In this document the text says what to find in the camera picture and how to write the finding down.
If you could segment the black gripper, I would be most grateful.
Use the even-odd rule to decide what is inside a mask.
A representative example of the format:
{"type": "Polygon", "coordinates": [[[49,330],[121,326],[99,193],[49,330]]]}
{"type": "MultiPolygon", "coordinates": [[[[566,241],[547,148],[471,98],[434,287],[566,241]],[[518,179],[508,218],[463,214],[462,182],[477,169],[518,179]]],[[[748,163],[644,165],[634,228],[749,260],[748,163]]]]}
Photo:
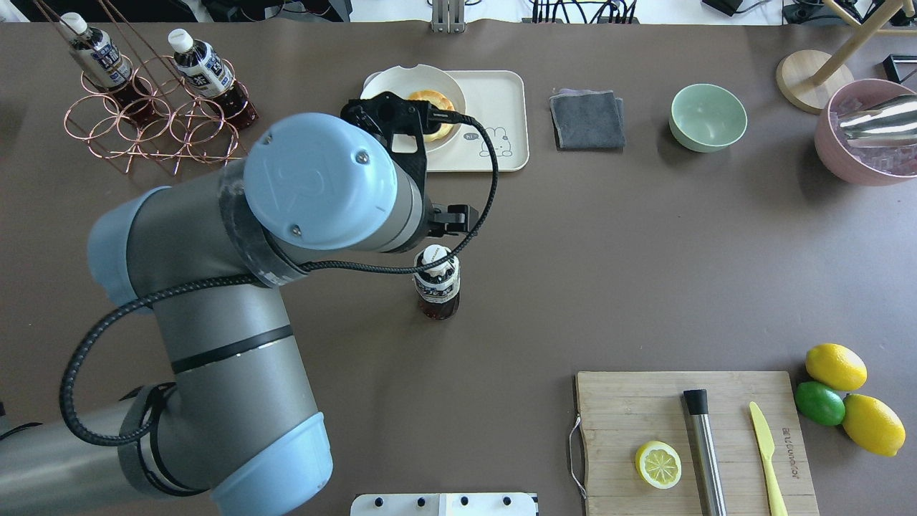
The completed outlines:
{"type": "Polygon", "coordinates": [[[467,204],[432,204],[428,215],[428,235],[430,238],[441,238],[468,234],[478,221],[478,210],[467,204]]]}

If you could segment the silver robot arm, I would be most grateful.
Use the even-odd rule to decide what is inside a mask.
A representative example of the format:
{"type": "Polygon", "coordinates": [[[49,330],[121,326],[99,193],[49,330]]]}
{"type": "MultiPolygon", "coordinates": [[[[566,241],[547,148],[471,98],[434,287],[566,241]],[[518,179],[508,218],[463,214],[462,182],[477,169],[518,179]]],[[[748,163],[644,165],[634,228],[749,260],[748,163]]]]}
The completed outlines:
{"type": "Polygon", "coordinates": [[[102,216],[92,275],[115,309],[89,329],[60,380],[58,424],[2,437],[2,513],[62,515],[141,497],[207,492],[223,515],[282,515],[333,471],[324,416],[279,288],[321,269],[402,274],[330,259],[473,238],[489,214],[425,194],[423,136],[470,115],[427,102],[358,100],[341,115],[290,115],[249,156],[102,216]],[[81,417],[79,369],[102,334],[154,313],[174,379],[81,417]]]}

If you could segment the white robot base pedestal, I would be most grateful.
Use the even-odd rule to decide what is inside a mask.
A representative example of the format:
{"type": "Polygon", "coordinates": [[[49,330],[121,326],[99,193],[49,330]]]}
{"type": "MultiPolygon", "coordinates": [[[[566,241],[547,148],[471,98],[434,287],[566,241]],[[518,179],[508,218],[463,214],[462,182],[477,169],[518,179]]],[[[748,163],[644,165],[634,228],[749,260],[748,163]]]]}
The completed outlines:
{"type": "Polygon", "coordinates": [[[536,494],[511,491],[363,494],[350,515],[538,515],[536,494]]]}

